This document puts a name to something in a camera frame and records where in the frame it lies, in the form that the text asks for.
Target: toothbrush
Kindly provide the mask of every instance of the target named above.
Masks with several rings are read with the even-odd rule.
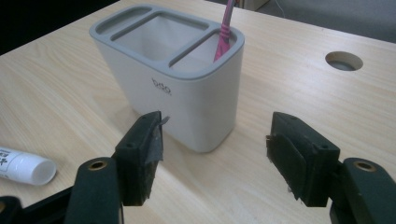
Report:
[[[218,48],[215,54],[214,62],[219,59],[227,50],[230,49],[230,22],[233,14],[233,5],[235,0],[228,0],[225,8],[224,18],[220,29]]]

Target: light wood surface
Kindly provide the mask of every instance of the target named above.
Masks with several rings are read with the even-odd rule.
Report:
[[[111,13],[151,3],[221,21],[225,6],[197,0],[125,0],[0,57],[0,146],[54,160],[48,185],[0,180],[1,195],[36,203],[74,183],[77,168],[111,156],[137,118],[89,28]],[[292,114],[341,148],[396,177],[396,45],[236,8],[246,36],[236,126],[211,153],[187,150],[168,135],[151,197],[125,207],[126,223],[330,223],[327,208],[295,201],[266,158],[272,114]],[[363,60],[355,72],[325,56]]]

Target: white tube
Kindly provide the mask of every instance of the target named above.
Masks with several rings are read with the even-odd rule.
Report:
[[[0,177],[31,185],[45,185],[55,176],[56,164],[46,158],[0,147]]]

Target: wooden tabletop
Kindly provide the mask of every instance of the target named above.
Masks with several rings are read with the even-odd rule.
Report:
[[[74,184],[85,161],[111,156],[138,115],[88,31],[132,4],[151,3],[221,21],[225,6],[201,0],[124,0],[0,57],[0,146],[54,160],[57,175],[34,187],[0,180],[23,206]],[[192,152],[167,134],[150,199],[125,207],[126,223],[330,223],[288,193],[266,157],[274,111],[292,114],[396,179],[396,45],[236,8],[246,36],[236,126],[213,152]],[[333,51],[363,61],[328,65]]]

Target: tube cap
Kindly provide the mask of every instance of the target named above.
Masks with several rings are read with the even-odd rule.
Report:
[[[20,182],[45,185],[55,176],[56,164],[49,159],[29,154],[23,157],[17,170]]]

